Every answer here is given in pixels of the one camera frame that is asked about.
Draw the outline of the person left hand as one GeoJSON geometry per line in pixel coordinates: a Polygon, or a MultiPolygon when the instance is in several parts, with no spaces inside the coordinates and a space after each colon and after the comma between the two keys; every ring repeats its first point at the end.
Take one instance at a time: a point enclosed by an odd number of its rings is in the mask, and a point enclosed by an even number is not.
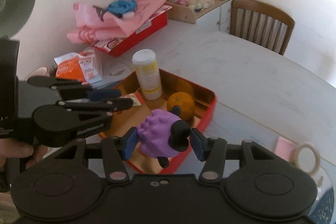
{"type": "Polygon", "coordinates": [[[5,170],[5,164],[9,158],[29,158],[26,168],[30,168],[41,161],[49,148],[44,145],[33,147],[30,144],[23,143],[14,139],[1,139],[1,172],[5,170]]]}

